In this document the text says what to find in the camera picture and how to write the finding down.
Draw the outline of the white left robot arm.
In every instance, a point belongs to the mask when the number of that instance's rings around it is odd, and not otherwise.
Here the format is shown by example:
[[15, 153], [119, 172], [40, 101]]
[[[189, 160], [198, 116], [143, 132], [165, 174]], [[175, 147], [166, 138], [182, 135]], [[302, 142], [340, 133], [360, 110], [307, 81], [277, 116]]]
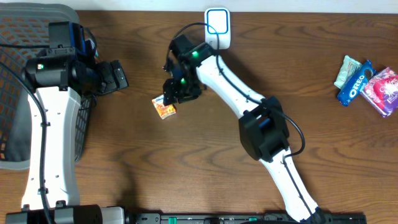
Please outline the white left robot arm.
[[81, 101], [128, 87], [118, 60], [97, 62], [89, 30], [66, 21], [49, 24], [49, 44], [27, 61], [19, 83], [31, 115], [29, 179], [21, 210], [7, 223], [132, 223], [122, 207], [82, 205], [75, 176], [76, 122]]

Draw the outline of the small orange box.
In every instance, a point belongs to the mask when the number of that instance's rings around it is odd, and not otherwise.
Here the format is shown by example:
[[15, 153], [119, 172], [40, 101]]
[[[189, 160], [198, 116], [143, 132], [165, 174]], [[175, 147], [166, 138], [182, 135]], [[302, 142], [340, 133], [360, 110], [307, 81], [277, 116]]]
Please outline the small orange box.
[[164, 105], [164, 95], [159, 95], [158, 97], [152, 99], [152, 104], [154, 108], [158, 112], [158, 115], [161, 119], [168, 118], [177, 113], [175, 107], [173, 105]]

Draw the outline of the blue cookie pack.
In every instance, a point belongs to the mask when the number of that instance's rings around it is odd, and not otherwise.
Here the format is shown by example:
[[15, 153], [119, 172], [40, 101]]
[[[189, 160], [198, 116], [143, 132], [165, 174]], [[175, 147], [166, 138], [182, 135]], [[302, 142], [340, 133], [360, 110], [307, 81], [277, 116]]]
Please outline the blue cookie pack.
[[362, 67], [354, 72], [354, 74], [341, 87], [340, 92], [337, 95], [338, 101], [343, 106], [348, 106], [360, 94], [361, 90], [373, 77], [375, 72], [372, 62], [370, 60], [365, 61]]

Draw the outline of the purple snack package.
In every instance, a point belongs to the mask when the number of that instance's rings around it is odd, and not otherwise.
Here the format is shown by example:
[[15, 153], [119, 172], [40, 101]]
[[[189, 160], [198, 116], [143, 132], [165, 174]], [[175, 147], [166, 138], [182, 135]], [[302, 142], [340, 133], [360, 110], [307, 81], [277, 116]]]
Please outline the purple snack package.
[[397, 109], [397, 74], [389, 67], [377, 73], [365, 85], [361, 95], [382, 117]]

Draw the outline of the mint green snack packet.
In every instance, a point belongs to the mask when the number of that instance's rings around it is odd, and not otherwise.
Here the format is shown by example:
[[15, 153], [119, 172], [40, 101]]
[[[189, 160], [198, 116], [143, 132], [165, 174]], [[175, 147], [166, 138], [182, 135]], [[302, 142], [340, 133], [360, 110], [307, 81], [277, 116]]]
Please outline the mint green snack packet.
[[362, 64], [348, 55], [345, 55], [343, 64], [337, 74], [334, 86], [341, 89], [348, 79], [362, 67]]

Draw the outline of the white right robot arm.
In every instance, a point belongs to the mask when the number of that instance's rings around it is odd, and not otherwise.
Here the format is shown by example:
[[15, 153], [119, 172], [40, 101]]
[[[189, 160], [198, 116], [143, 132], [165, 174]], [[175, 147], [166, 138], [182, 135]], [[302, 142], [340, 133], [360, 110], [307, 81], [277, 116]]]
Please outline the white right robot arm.
[[282, 110], [275, 97], [266, 98], [249, 88], [224, 63], [210, 44], [193, 44], [185, 35], [169, 45], [164, 69], [171, 74], [163, 85], [164, 105], [197, 99], [211, 88], [238, 118], [239, 138], [244, 150], [271, 175], [288, 215], [300, 223], [325, 223], [326, 218], [308, 193], [293, 162], [288, 142], [291, 124], [299, 126]]

